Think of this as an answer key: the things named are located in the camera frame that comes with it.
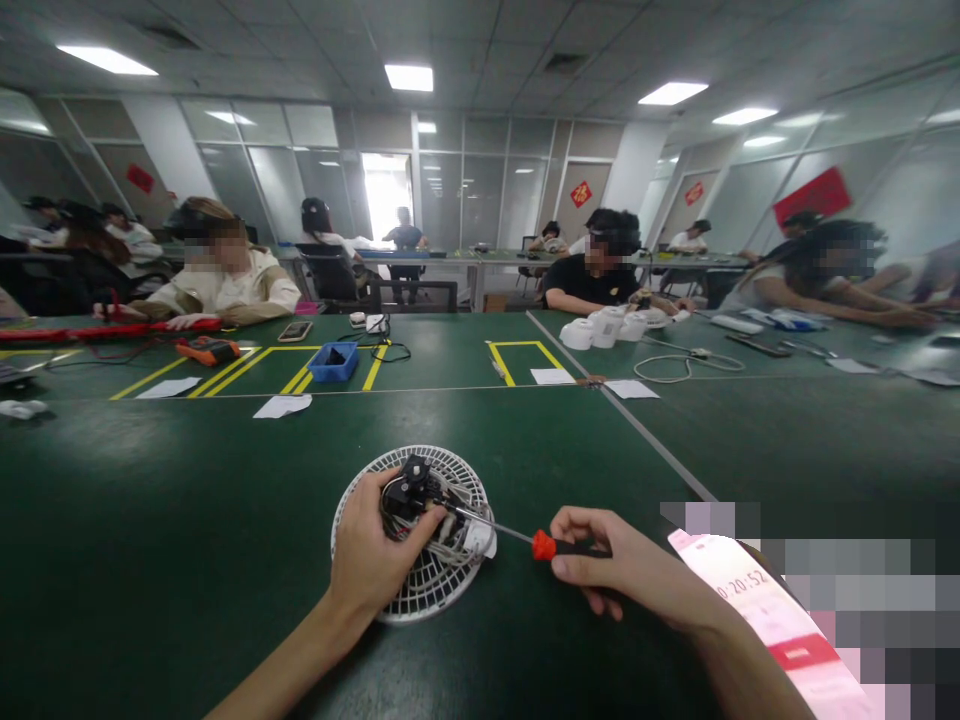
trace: orange multimeter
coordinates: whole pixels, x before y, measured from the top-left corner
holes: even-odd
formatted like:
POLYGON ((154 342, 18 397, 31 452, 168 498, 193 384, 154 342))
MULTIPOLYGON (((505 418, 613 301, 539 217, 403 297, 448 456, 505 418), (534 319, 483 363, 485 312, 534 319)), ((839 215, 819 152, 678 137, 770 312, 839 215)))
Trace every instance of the orange multimeter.
POLYGON ((177 352, 184 357, 193 358, 207 367, 216 367, 229 360, 240 357, 240 346, 229 340, 219 340, 201 335, 195 340, 177 341, 177 352))

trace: red decoration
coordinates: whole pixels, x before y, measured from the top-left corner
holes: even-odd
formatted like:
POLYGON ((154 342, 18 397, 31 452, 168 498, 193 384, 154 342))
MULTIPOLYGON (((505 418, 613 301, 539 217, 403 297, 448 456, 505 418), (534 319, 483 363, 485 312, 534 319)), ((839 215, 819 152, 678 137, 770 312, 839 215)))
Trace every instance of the red decoration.
POLYGON ((136 163, 130 163, 130 167, 127 168, 127 180, 143 190, 147 195, 153 190, 153 175, 136 163))
POLYGON ((829 217, 852 204, 840 170, 832 167, 796 192, 787 195, 773 206, 773 212, 777 216, 777 224, 782 226, 788 217, 804 210, 813 210, 829 217))
POLYGON ((584 180, 573 189, 570 197, 573 199, 573 204, 576 205, 579 210, 587 200, 593 197, 593 193, 590 192, 590 186, 587 185, 587 181, 584 180))
POLYGON ((693 205, 697 200, 703 197, 703 183, 698 181, 696 185, 687 190, 683 197, 687 201, 687 207, 693 205))

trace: hand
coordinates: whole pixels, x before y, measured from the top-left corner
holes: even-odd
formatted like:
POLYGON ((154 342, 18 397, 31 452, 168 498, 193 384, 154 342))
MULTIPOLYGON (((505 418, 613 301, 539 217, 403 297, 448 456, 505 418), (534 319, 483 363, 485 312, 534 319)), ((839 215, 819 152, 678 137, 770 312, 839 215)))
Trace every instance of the hand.
POLYGON ((567 542, 592 539, 613 553, 609 560, 558 555, 551 563, 558 579, 580 586, 597 615, 606 611, 620 621, 623 608, 595 588, 617 590, 680 630, 716 627, 731 609, 686 565, 610 510, 563 507, 550 534, 567 542))
POLYGON ((337 528, 328 594, 334 605, 368 622, 400 592, 417 556, 447 514, 436 507, 420 517, 403 542, 388 538, 380 517, 380 493, 399 471, 364 475, 347 499, 337 528))
POLYGON ((929 327, 937 322, 936 315, 919 310, 886 310, 871 315, 870 322, 880 327, 929 327))
POLYGON ((219 317, 219 315, 213 315, 211 313, 177 315, 175 318, 167 320, 167 330, 186 330, 196 325, 200 320, 216 320, 219 317))
POLYGON ((103 320, 107 315, 110 319, 117 320, 147 320, 147 316, 139 310, 134 310, 128 305, 107 305, 104 308, 103 303, 94 303, 93 316, 97 320, 103 320))

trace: doorway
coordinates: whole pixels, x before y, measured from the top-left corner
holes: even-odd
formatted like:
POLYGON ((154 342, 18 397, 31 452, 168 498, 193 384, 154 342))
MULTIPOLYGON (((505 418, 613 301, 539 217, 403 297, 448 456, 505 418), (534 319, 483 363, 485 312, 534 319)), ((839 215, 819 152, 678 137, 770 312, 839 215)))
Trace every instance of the doorway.
POLYGON ((397 208, 410 208, 413 216, 410 156, 386 153, 362 153, 362 156, 363 184, 373 229, 370 239, 382 240, 398 225, 397 208))

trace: white fan grille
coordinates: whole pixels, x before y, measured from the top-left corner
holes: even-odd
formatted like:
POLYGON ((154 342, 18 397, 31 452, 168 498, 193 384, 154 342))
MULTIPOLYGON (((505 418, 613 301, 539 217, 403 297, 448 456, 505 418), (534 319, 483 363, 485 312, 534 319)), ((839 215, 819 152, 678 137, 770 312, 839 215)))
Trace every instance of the white fan grille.
MULTIPOLYGON (((331 558, 336 552, 337 528, 340 527, 343 507, 360 478, 369 472, 379 472, 388 468, 399 467, 406 462, 410 455, 414 454, 429 458, 431 474, 437 473, 451 485, 456 485, 458 488, 467 491, 469 500, 466 497, 464 497, 464 500, 470 505, 481 507, 487 504, 487 494, 480 483, 480 478, 477 477, 473 468, 458 455, 432 445, 408 445, 391 450, 361 470, 344 491, 343 497, 340 498, 337 513, 333 518, 333 529, 330 533, 331 558)), ((452 605, 463 594, 470 583, 473 582, 482 561, 483 557, 480 556, 474 562, 457 567, 440 561, 433 553, 425 550, 420 553, 420 557, 417 558, 417 562, 410 570, 400 594, 380 613, 378 619, 390 625, 403 625, 436 615, 444 608, 452 605)))

